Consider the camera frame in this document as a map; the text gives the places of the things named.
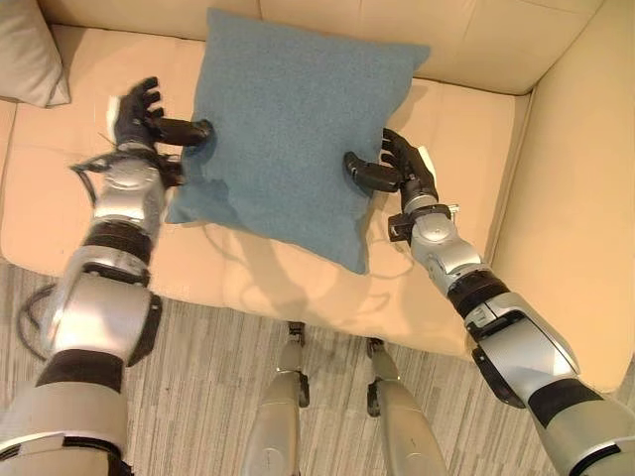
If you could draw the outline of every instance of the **sofa seat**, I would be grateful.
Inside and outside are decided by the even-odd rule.
[[[0,244],[8,261],[59,276],[90,219],[85,191],[67,166],[110,150],[104,138],[108,96],[156,75],[167,115],[189,118],[204,43],[58,25],[53,32],[72,103],[17,106]],[[460,233],[481,254],[489,254],[496,233],[527,99],[414,79],[389,122],[414,145],[428,147],[442,199],[460,204]],[[366,235],[367,276],[249,233],[213,224],[165,225],[151,287],[167,298],[465,356],[460,317],[413,263],[408,246],[388,240],[388,216],[398,211],[397,195],[376,195]]]

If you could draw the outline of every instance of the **sofa backrest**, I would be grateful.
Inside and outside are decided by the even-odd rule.
[[[523,94],[602,0],[39,0],[50,23],[204,40],[223,10],[364,40],[429,45],[417,77]]]

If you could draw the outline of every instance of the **robotic hand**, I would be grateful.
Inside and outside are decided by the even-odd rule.
[[[353,153],[344,156],[344,165],[363,187],[401,191],[402,213],[389,219],[390,239],[409,242],[413,257],[463,318],[475,343],[472,357],[496,397],[530,412],[561,474],[635,474],[635,416],[577,378],[578,366],[567,342],[518,294],[510,292],[458,236],[448,207],[438,203],[434,177],[417,149],[388,129],[384,130],[383,149],[388,154],[381,159],[390,167],[368,164]],[[385,355],[375,341],[369,341],[369,355],[378,379],[369,388],[369,409],[374,395],[381,414],[383,406],[403,405],[391,404],[381,395],[381,374],[387,372],[377,370],[379,360],[373,351],[378,350],[383,361]],[[392,376],[388,380],[398,380],[396,370],[388,374]],[[417,433],[410,426],[407,419],[398,422],[393,418],[384,424],[384,431]],[[389,474],[421,474],[409,472],[404,458],[412,459],[413,451],[405,448],[408,441],[401,438],[400,444],[394,434],[385,438],[384,445]],[[427,444],[427,434],[422,435],[422,445]]]
[[[70,258],[42,323],[48,359],[0,428],[0,475],[129,476],[121,460],[127,408],[123,369],[154,346],[161,300],[148,291],[148,265],[168,187],[181,167],[155,143],[194,145],[206,121],[164,119],[156,77],[120,101],[116,149],[73,166],[94,205],[83,244]],[[97,198],[86,171],[105,174]]]

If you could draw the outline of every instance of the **cable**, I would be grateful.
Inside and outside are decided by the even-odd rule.
[[[92,185],[92,181],[86,175],[84,169],[78,166],[70,166],[70,169],[77,174],[84,188],[88,192],[88,197],[90,198],[90,204],[92,207],[95,207],[95,203],[97,202],[97,195],[95,193],[95,187]]]
[[[69,167],[69,169],[75,172],[81,180],[81,183],[86,189],[86,192],[88,192],[90,204],[93,208],[95,207],[95,203],[97,202],[97,194],[95,193],[95,187],[86,174],[86,171],[97,173],[107,171],[110,167],[110,162],[116,157],[116,154],[103,154],[101,156],[93,157],[92,159],[89,159],[86,162],[82,162],[81,164],[75,164]]]
[[[47,359],[44,355],[38,352],[27,339],[22,321],[24,320],[23,316],[26,315],[31,324],[36,327],[36,329],[40,329],[40,323],[37,319],[35,319],[35,316],[33,315],[33,306],[40,300],[50,296],[55,286],[56,285],[51,284],[39,288],[22,303],[22,305],[18,309],[18,312],[16,313],[16,328],[18,330],[18,339],[34,357],[36,357],[38,360],[41,360],[42,362],[46,361]]]

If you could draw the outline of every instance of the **cushion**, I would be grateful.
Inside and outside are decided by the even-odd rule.
[[[13,119],[16,114],[15,101],[0,99],[0,179],[4,174],[7,155],[9,154],[9,138],[13,129]],[[2,222],[2,195],[0,194],[0,223]]]
[[[366,271],[370,194],[346,174],[376,160],[382,129],[428,48],[378,45],[208,11],[194,119],[216,140],[186,149],[169,221],[199,220],[297,243]]]
[[[318,32],[428,45],[415,77],[524,94],[602,0],[39,0],[51,23],[190,40],[216,7]]]
[[[36,0],[0,2],[0,96],[37,106],[69,101],[62,62]]]

